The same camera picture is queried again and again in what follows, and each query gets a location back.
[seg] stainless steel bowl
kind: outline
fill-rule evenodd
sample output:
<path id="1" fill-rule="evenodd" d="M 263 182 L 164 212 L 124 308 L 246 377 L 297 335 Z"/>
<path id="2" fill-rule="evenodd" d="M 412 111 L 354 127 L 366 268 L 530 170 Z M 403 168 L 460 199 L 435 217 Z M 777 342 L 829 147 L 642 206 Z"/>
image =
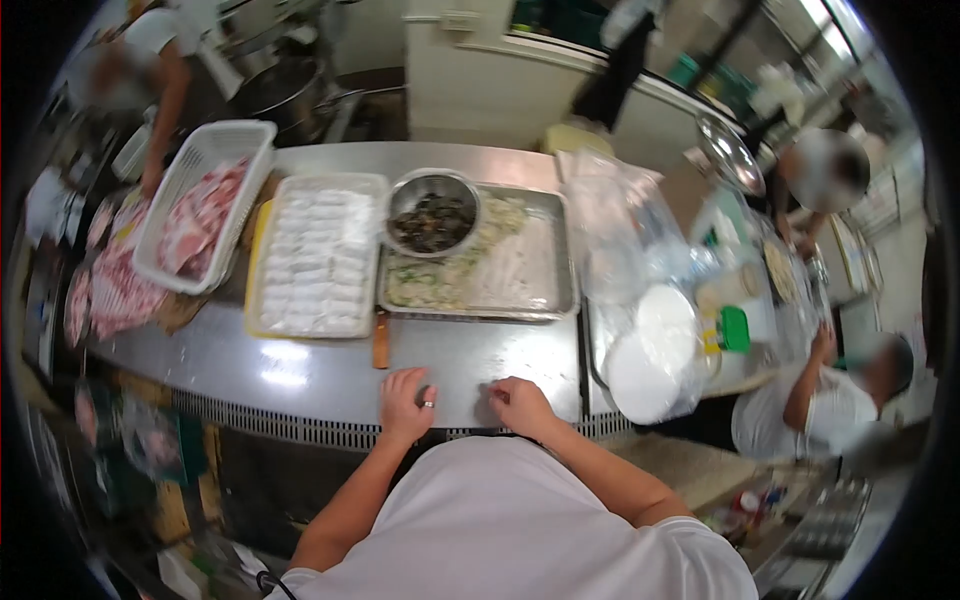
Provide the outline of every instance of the stainless steel bowl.
<path id="1" fill-rule="evenodd" d="M 394 236 L 390 222 L 398 215 L 413 210 L 417 203 L 427 194 L 453 197 L 462 200 L 467 207 L 473 209 L 473 227 L 462 240 L 439 252 L 415 252 Z M 403 254 L 415 258 L 440 258 L 459 254 L 469 248 L 480 229 L 482 215 L 480 194 L 472 181 L 462 174 L 448 169 L 418 169 L 403 176 L 394 185 L 390 193 L 390 205 L 387 221 L 383 224 L 383 240 L 387 246 Z"/>
<path id="2" fill-rule="evenodd" d="M 766 190 L 763 173 L 740 136 L 708 112 L 698 114 L 696 121 L 698 145 L 716 173 L 741 192 L 762 196 Z"/>

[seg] wooden handle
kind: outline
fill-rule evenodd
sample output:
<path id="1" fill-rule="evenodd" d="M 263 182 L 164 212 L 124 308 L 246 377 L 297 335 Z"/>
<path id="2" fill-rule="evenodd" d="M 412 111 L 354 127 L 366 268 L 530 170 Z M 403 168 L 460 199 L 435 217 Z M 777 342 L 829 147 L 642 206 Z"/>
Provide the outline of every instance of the wooden handle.
<path id="1" fill-rule="evenodd" d="M 390 368 L 390 319 L 382 310 L 376 312 L 376 325 L 373 327 L 373 368 Z"/>

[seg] large pot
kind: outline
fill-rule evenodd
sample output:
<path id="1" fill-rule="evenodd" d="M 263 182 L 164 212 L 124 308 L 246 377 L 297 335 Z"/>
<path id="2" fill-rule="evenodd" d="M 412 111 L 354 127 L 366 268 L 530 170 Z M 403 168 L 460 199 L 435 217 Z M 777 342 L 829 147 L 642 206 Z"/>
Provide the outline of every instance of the large pot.
<path id="1" fill-rule="evenodd" d="M 312 59 L 281 59 L 244 82 L 231 103 L 246 117 L 272 121 L 277 145 L 309 144 L 323 132 L 316 111 L 323 70 Z"/>

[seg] stack of plates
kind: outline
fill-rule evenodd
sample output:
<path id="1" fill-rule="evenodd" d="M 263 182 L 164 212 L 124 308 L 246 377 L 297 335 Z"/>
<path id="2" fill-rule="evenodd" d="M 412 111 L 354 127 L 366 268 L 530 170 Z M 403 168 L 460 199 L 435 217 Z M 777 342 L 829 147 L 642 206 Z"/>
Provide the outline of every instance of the stack of plates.
<path id="1" fill-rule="evenodd" d="M 648 424 L 667 414 L 696 355 L 698 328 L 680 290 L 658 284 L 643 295 L 636 326 L 613 342 L 603 365 L 613 402 L 627 419 Z"/>

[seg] hand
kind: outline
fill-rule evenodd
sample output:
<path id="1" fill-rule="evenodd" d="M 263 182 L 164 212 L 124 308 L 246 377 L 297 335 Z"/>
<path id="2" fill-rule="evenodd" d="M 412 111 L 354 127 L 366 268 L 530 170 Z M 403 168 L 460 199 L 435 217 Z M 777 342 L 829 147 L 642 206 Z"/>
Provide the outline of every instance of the hand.
<path id="1" fill-rule="evenodd" d="M 380 384 L 381 439 L 410 447 L 433 424 L 433 407 L 417 405 L 417 390 L 425 374 L 426 369 L 404 369 L 390 373 Z M 437 388 L 427 388 L 423 401 L 436 402 Z"/>
<path id="2" fill-rule="evenodd" d="M 143 197 L 152 200 L 161 181 L 163 181 L 163 159 L 148 157 L 147 163 L 143 166 L 143 177 L 140 179 Z"/>
<path id="3" fill-rule="evenodd" d="M 797 254 L 803 260 L 809 260 L 817 253 L 817 243 L 809 235 L 797 242 Z"/>
<path id="4" fill-rule="evenodd" d="M 826 323 L 820 323 L 817 328 L 817 335 L 810 344 L 810 360 L 823 363 L 825 365 L 833 362 L 836 354 L 837 339 L 833 334 L 833 329 Z"/>
<path id="5" fill-rule="evenodd" d="M 504 425 L 540 443 L 552 427 L 562 422 L 553 414 L 550 402 L 537 384 L 519 377 L 493 382 L 490 406 Z"/>

